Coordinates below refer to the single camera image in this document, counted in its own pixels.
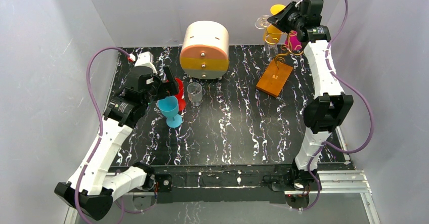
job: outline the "white wall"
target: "white wall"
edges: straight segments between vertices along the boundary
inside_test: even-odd
[[[55,194],[98,128],[85,83],[92,54],[114,45],[91,0],[0,0],[2,223],[62,223]],[[94,65],[103,106],[116,53]]]
[[[121,47],[177,46],[186,28],[199,20],[223,24],[230,44],[262,44],[256,19],[270,14],[274,4],[292,0],[92,0],[116,45]],[[328,21],[338,0],[325,0]]]
[[[346,26],[332,46],[333,59],[338,75],[368,98],[376,122],[372,142],[352,160],[366,172],[382,223],[427,223],[428,0],[349,3]],[[343,14],[340,1],[328,23],[331,31]],[[356,96],[342,127],[351,149],[366,139],[368,118]]]

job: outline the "black bracket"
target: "black bracket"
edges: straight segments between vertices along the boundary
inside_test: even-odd
[[[158,183],[158,192],[171,192],[173,177],[170,174],[156,174],[155,180]]]
[[[57,194],[67,205],[76,208],[74,192],[71,183],[58,183],[54,193]],[[84,190],[79,193],[79,204],[82,211],[94,220],[101,220],[110,210],[113,203],[112,189],[102,188],[99,195],[87,195]]]
[[[310,203],[310,197],[306,195],[286,195],[286,203],[294,209],[305,208]]]
[[[151,166],[149,166],[147,164],[144,164],[142,162],[136,162],[136,163],[134,163],[133,167],[138,167],[138,168],[142,169],[145,173],[147,173],[148,176],[151,175],[151,174],[153,174],[155,172],[155,170],[153,169],[153,167],[151,167]]]
[[[170,67],[165,66],[163,69],[168,80],[166,82],[149,67],[133,67],[126,78],[125,87],[115,92],[109,100],[104,119],[114,119],[121,127],[127,125],[134,128],[139,119],[145,115],[149,104],[177,95],[179,84]]]
[[[311,171],[311,173],[316,176],[318,180],[320,180],[319,175],[317,174],[317,169],[314,169],[313,171]],[[299,170],[295,163],[295,159],[293,159],[292,167],[289,170],[287,181],[290,186],[294,186],[294,184],[301,184],[302,186],[306,186],[310,183],[313,183],[314,178],[313,176],[311,176],[310,172]]]
[[[342,124],[352,105],[352,95],[341,93],[339,96],[330,96],[324,93],[305,107],[304,124],[314,134],[319,131],[333,132]]]

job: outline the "clear glass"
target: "clear glass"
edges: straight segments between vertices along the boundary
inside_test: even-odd
[[[274,58],[276,55],[279,54],[279,50],[276,44],[269,44],[265,41],[264,49],[265,49],[265,53],[270,59]]]
[[[202,103],[202,86],[197,82],[192,82],[186,88],[188,98],[193,106],[199,106]]]

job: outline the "red cable connector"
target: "red cable connector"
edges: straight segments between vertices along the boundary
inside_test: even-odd
[[[136,56],[133,55],[133,54],[130,54],[130,56],[128,57],[128,61],[135,62],[136,61]]]

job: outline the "glass cup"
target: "glass cup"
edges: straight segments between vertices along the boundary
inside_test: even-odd
[[[193,106],[199,106],[202,103],[202,86],[197,82],[192,82],[186,88],[188,98]]]
[[[276,55],[279,54],[279,49],[277,48],[277,43],[279,42],[279,39],[280,39],[279,36],[281,35],[270,34],[267,31],[265,31],[264,48],[265,48],[265,53],[270,59],[274,58]]]

